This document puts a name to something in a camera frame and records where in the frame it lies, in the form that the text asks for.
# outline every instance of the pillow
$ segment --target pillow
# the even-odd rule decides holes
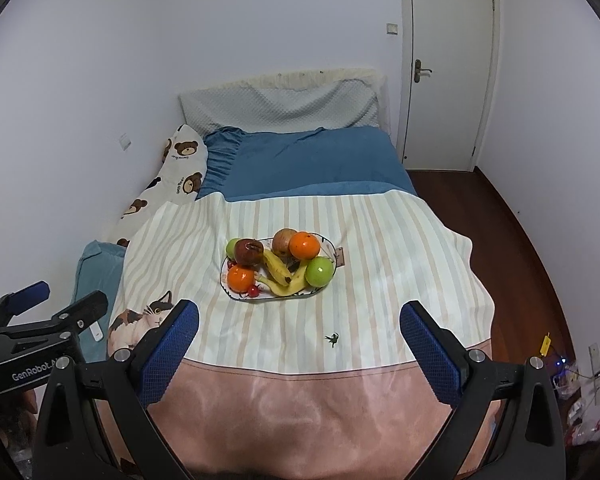
[[[379,126],[389,131],[386,78],[368,68],[262,75],[179,95],[185,120],[202,136],[223,126],[289,134]]]
[[[131,237],[165,202],[193,202],[206,175],[206,146],[196,130],[183,124],[167,140],[162,169],[123,213],[109,241],[127,247]]]

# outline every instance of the screw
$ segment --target screw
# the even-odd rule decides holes
[[[60,368],[61,370],[64,370],[65,368],[68,367],[70,362],[71,362],[71,360],[66,355],[63,355],[62,357],[59,357],[58,360],[56,361],[56,368]]]
[[[121,348],[120,350],[116,350],[115,354],[113,354],[113,358],[119,363],[123,363],[129,356],[131,355],[131,350],[129,348]]]
[[[487,356],[482,350],[479,350],[477,348],[472,348],[471,350],[469,350],[469,359],[471,359],[471,361],[475,363],[481,363],[486,359],[486,357]]]
[[[539,370],[540,368],[542,368],[544,366],[542,359],[539,357],[536,357],[536,356],[529,358],[529,364],[532,365],[532,367],[535,368],[536,370]]]

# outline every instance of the white door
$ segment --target white door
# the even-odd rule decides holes
[[[494,0],[413,0],[412,8],[404,165],[469,170],[491,68]],[[416,82],[418,64],[422,72]]]

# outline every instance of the striped blanket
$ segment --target striped blanket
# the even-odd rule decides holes
[[[227,240],[267,238],[282,227],[324,235],[344,248],[346,264],[314,296],[229,298],[219,283]],[[398,314],[419,300],[465,347],[488,350],[494,306],[470,270],[471,248],[423,200],[400,190],[233,203],[213,193],[167,203],[126,252],[109,353],[137,342],[142,331],[133,323],[147,330],[160,322],[160,309],[150,307],[156,301],[192,300],[200,331],[164,399],[150,407],[187,466],[403,478],[448,408],[413,363]],[[325,339],[332,333],[335,345]]]

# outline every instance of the baseboard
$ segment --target baseboard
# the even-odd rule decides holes
[[[569,332],[569,327],[567,326],[567,320],[564,317],[564,312],[562,310],[562,306],[560,305],[560,300],[558,299],[558,295],[555,293],[554,285],[549,279],[549,275],[547,274],[546,269],[542,264],[542,260],[536,252],[536,248],[531,243],[531,240],[529,240],[529,237],[526,235],[526,232],[522,228],[522,225],[520,225],[520,222],[518,222],[518,218],[516,217],[516,215],[513,213],[509,205],[507,205],[503,197],[501,197],[500,193],[498,193],[498,190],[493,187],[493,184],[487,178],[487,176],[482,172],[480,168],[478,168],[478,166],[474,168],[474,173],[477,174],[484,181],[486,187],[490,190],[490,193],[493,195],[494,199],[496,199],[497,202],[500,203],[502,210],[504,211],[507,218],[509,218],[509,221],[511,222],[513,228],[516,231],[518,231],[518,234],[520,235],[520,240],[524,240],[524,243],[527,245],[526,252],[530,257],[532,265],[537,270],[537,276],[539,278],[539,281],[541,282],[542,288],[544,288],[547,294],[547,298],[549,299],[551,305],[551,310],[555,314],[555,319],[557,320],[558,325],[560,325],[560,332],[562,333],[562,336],[564,338],[564,352],[566,354],[566,357],[572,360],[575,359],[576,355],[573,349],[573,341],[571,341],[571,333]]]

